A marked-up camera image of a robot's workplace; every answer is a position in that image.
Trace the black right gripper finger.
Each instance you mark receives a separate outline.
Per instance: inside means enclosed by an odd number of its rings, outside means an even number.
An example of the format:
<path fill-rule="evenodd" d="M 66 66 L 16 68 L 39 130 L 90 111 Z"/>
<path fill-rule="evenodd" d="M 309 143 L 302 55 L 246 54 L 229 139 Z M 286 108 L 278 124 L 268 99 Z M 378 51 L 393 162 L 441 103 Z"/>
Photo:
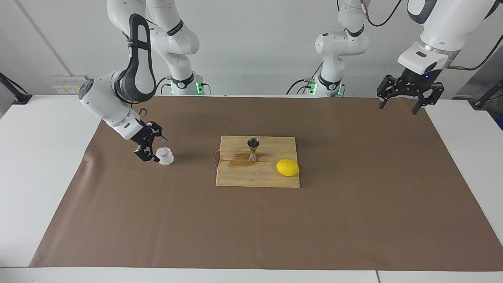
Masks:
<path fill-rule="evenodd" d="M 151 160 L 154 162 L 160 161 L 160 158 L 153 154 L 152 145 L 138 145 L 138 147 L 134 150 L 134 153 L 144 162 Z"/>
<path fill-rule="evenodd" d="M 157 137 L 162 143 L 168 142 L 167 138 L 162 134 L 162 127 L 160 125 L 154 121 L 148 122 L 147 125 L 151 128 L 154 137 Z"/>

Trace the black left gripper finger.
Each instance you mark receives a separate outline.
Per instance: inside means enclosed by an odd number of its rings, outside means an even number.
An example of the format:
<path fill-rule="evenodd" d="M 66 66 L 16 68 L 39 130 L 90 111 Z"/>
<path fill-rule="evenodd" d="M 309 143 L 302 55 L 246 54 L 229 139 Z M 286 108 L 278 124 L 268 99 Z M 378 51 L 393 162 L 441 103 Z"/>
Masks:
<path fill-rule="evenodd" d="M 430 89 L 426 91 L 429 92 L 427 93 L 427 96 L 424 95 L 424 92 L 420 91 L 417 97 L 418 100 L 415 106 L 413 106 L 412 114 L 416 115 L 421 108 L 426 107 L 428 105 L 435 105 L 442 96 L 442 94 L 444 93 L 444 91 L 445 88 L 442 82 L 433 83 Z"/>
<path fill-rule="evenodd" d="M 392 75 L 386 75 L 376 89 L 380 100 L 379 109 L 383 109 L 389 99 L 401 95 L 400 90 L 401 77 L 395 78 Z"/>

